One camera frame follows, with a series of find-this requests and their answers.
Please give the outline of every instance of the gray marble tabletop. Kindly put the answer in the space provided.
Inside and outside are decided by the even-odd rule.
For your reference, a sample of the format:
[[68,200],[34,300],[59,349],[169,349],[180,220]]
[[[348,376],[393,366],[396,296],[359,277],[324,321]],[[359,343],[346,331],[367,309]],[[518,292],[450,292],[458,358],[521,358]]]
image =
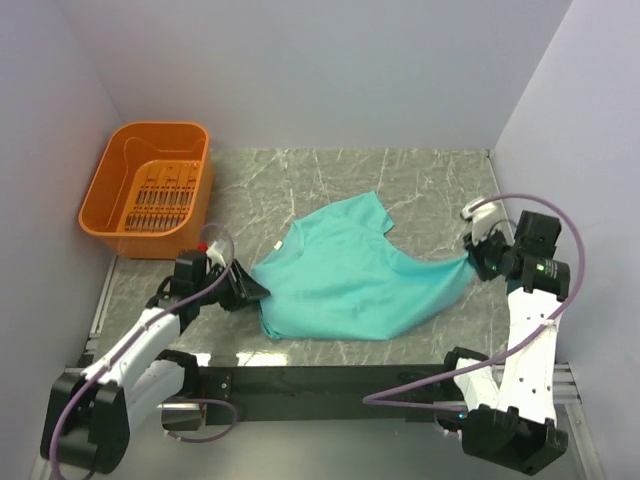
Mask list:
[[[336,200],[374,190],[395,222],[387,238],[420,260],[463,252],[460,209],[497,192],[485,150],[252,149],[213,151],[216,178],[208,218],[232,233],[249,270],[284,238],[291,221]],[[173,262],[118,258],[98,354],[135,323]],[[451,308],[390,341],[271,340],[258,312],[205,307],[172,348],[202,363],[383,365],[441,363],[459,345],[489,355],[508,336],[505,284],[475,279]]]

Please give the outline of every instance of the white wall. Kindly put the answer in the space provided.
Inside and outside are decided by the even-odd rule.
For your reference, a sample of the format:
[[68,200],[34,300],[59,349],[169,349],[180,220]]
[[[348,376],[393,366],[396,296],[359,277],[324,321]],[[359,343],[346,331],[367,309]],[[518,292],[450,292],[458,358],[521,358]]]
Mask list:
[[60,0],[126,121],[218,144],[495,146],[570,0]]
[[[560,354],[612,479],[640,470],[638,25],[637,0],[574,0],[495,150],[503,192],[557,202],[584,235],[587,279],[562,322]],[[563,237],[558,258],[574,262]]]
[[27,478],[109,253],[76,216],[118,115],[56,6],[0,1],[0,465]]

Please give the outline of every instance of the back wall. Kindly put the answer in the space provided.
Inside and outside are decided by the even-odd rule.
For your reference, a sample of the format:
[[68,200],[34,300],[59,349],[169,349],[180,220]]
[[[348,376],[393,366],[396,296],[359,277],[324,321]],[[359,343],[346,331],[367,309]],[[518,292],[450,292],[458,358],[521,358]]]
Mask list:
[[126,121],[235,147],[491,148],[570,0],[60,0]]

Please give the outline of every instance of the turquoise t-shirt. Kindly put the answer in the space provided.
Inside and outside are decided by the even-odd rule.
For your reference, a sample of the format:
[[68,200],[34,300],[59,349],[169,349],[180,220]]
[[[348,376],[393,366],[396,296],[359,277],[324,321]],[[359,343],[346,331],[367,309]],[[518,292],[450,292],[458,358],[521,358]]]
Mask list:
[[252,276],[272,338],[387,340],[460,297],[474,274],[467,255],[419,262],[384,234],[393,221],[369,192],[293,222]]

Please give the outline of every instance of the orange laundry basket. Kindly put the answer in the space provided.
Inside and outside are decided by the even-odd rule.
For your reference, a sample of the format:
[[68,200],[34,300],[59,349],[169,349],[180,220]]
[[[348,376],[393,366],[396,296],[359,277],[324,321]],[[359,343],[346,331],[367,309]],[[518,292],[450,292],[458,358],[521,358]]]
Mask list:
[[172,259],[196,248],[212,184],[204,128],[132,123],[111,137],[78,219],[119,255]]

